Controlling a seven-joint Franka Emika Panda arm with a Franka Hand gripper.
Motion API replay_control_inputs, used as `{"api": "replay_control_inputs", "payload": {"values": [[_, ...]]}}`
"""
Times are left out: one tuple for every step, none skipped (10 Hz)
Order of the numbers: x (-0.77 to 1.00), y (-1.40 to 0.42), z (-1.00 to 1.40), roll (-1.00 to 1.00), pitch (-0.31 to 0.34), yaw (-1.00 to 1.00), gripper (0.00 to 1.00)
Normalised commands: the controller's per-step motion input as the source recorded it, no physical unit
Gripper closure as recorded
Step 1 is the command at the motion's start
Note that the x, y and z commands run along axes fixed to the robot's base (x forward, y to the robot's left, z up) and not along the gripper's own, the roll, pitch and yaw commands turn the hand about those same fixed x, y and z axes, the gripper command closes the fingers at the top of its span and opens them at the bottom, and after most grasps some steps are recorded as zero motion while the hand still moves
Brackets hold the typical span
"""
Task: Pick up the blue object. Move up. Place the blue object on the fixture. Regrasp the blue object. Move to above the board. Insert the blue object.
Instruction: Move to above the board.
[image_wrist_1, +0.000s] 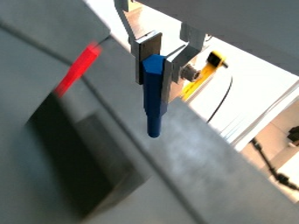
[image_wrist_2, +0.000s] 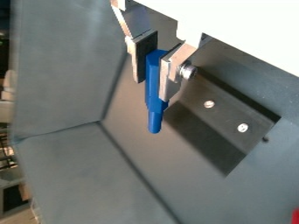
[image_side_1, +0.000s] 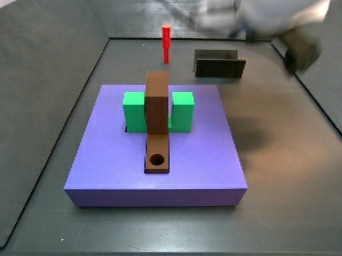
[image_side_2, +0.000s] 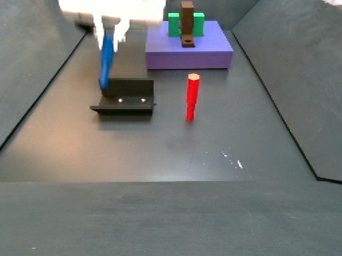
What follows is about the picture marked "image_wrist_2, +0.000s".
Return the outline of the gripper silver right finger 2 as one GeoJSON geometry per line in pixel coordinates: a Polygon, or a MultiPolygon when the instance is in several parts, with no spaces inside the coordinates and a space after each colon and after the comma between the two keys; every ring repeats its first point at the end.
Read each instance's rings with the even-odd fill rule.
{"type": "Polygon", "coordinates": [[[183,43],[160,58],[158,98],[164,102],[178,92],[181,81],[188,81],[197,73],[197,67],[189,61],[195,52],[196,48],[183,43]]]}

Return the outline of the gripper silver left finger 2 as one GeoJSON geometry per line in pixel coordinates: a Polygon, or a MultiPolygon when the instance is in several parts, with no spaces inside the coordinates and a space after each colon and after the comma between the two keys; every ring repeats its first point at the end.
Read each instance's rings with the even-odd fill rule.
{"type": "Polygon", "coordinates": [[[145,55],[157,49],[157,31],[150,28],[145,7],[133,0],[109,0],[132,60],[133,80],[145,80],[145,55]]]}

